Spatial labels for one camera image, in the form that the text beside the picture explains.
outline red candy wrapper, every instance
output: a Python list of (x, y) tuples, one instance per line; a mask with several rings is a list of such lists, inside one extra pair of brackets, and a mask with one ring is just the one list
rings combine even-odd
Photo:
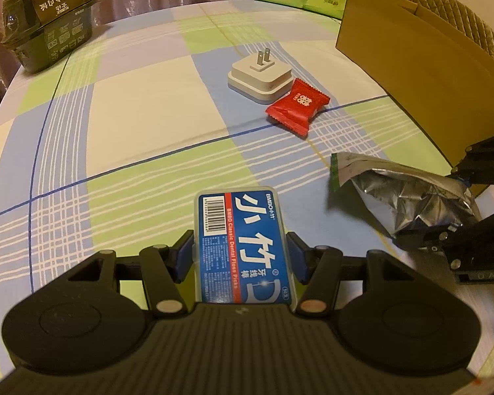
[(297, 78), (290, 94), (271, 104), (265, 112), (297, 135), (305, 137), (309, 132), (309, 121), (329, 100), (329, 96)]

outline tablecloth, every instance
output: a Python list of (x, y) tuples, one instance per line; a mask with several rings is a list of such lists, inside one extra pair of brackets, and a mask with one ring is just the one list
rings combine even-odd
[[(450, 171), (335, 49), (339, 27), (264, 2), (204, 3), (112, 23), (43, 73), (21, 69), (0, 105), (0, 326), (15, 303), (96, 250), (135, 255), (175, 241), (192, 228), (198, 191), (270, 185), (286, 228), (309, 244), (387, 250), (470, 304), (483, 326), (471, 369), (494, 373), (494, 285), (455, 285), (443, 257), (404, 253), (381, 235), (350, 188), (328, 194), (336, 151)], [(305, 141), (228, 89), (232, 63), (265, 47), (331, 98)], [(478, 202), (493, 213), (494, 187)], [(342, 291), (356, 295), (355, 286)], [(179, 289), (191, 303), (192, 272)], [(11, 369), (0, 337), (0, 377)]]

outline plastic wrap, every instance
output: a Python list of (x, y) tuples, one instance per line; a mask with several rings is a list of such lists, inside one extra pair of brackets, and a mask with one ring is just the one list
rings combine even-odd
[(306, 137), (312, 118), (329, 100), (329, 96), (296, 78), (291, 93), (271, 104), (265, 112), (297, 135)]
[(366, 207), (388, 233), (481, 220), (470, 190), (460, 181), (384, 159), (353, 153), (331, 156), (332, 188), (353, 182)]
[(27, 71), (54, 64), (92, 35), (95, 0), (4, 0), (2, 43)]

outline crumpled foil bag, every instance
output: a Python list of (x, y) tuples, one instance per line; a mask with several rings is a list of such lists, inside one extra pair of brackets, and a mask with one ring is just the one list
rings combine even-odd
[(470, 190), (460, 181), (376, 157), (331, 155), (331, 188), (351, 180), (388, 233), (438, 225), (470, 226), (481, 220)]

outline barcode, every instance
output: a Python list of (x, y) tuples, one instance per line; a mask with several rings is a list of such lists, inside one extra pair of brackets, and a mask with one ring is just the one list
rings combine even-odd
[(225, 196), (203, 198), (203, 236), (227, 234)]

